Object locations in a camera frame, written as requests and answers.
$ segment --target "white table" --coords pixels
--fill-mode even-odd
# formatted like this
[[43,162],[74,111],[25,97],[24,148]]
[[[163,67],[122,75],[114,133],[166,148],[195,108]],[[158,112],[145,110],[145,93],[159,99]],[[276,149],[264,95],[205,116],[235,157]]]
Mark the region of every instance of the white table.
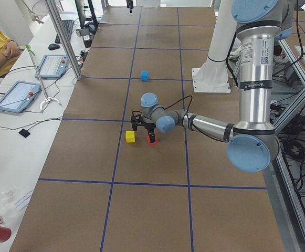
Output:
[[[62,19],[76,19],[76,15],[62,15]],[[71,38],[71,44],[75,55],[79,55],[84,49],[81,37],[77,37],[75,29]],[[50,18],[43,24],[42,28],[29,43],[31,49],[35,52],[35,62],[40,63],[45,54],[65,54],[61,48],[57,50],[48,50],[48,45],[54,43],[55,29]],[[32,66],[29,53],[25,50],[17,60],[12,69]],[[8,74],[0,84],[0,92],[5,93],[17,80],[36,82],[34,77],[34,68],[25,68],[16,70]],[[49,118],[57,118],[63,115],[63,112],[68,104],[76,78],[72,69],[69,69],[65,75],[57,82],[60,93],[56,96],[62,103],[60,106],[56,102],[51,102],[43,113],[21,113],[12,114],[0,112],[0,126],[16,128],[24,126],[35,121],[46,120]],[[49,86],[53,80],[45,80],[45,86]],[[58,91],[55,85],[47,88],[48,95],[54,96]],[[28,111],[39,111],[39,105],[44,100],[44,94],[40,93],[26,109]],[[54,140],[60,121],[43,122],[30,130],[31,135],[27,138],[18,134],[19,130],[6,130],[0,128],[0,193],[14,186],[17,186],[16,197],[19,199],[29,191],[33,190],[41,169],[43,168],[47,154]],[[0,243],[0,251],[9,251],[18,228],[24,216],[26,207],[21,211],[17,211],[11,204],[2,206],[0,203],[0,215],[4,219],[2,226],[9,227],[12,230],[10,239],[4,243]]]

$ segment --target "green clip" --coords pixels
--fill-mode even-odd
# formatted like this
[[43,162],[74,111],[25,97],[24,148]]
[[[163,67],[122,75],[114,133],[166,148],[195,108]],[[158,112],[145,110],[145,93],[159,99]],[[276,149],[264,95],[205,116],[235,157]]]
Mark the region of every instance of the green clip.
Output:
[[25,45],[25,47],[26,47],[26,49],[28,51],[30,51],[33,54],[33,56],[36,56],[35,53],[31,50],[31,46],[30,45]]

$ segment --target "person's hand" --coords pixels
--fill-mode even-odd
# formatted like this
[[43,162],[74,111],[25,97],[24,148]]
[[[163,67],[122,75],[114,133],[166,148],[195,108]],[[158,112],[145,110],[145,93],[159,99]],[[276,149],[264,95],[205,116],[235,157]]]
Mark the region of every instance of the person's hand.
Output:
[[5,55],[7,55],[9,58],[16,57],[22,53],[22,51],[19,50],[17,43],[14,41],[10,41],[10,42],[6,43],[3,46],[3,50],[4,50]]

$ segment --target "yellow cube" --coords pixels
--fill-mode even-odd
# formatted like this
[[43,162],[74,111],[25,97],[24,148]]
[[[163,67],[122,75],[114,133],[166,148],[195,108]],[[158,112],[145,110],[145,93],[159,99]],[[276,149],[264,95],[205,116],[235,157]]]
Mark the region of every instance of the yellow cube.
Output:
[[127,143],[134,143],[136,142],[136,135],[133,130],[127,130],[125,132],[125,140]]

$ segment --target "blue joint cap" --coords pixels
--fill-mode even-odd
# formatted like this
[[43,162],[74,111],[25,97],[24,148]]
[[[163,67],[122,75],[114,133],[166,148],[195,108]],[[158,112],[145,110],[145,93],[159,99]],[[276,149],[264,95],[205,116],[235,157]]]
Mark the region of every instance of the blue joint cap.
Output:
[[232,16],[239,23],[251,23],[267,15],[278,0],[234,0]]
[[175,121],[172,117],[169,115],[160,117],[156,121],[156,127],[162,132],[162,133],[169,133],[171,130],[175,127]]
[[286,30],[282,30],[276,37],[275,40],[286,39],[292,33],[292,27]]
[[233,137],[228,143],[227,155],[233,166],[244,172],[262,171],[271,161],[268,147],[253,135]]
[[150,108],[158,103],[158,98],[154,93],[145,93],[141,98],[141,106],[144,108]]
[[148,71],[142,71],[141,72],[141,80],[147,81],[149,79],[149,72]]

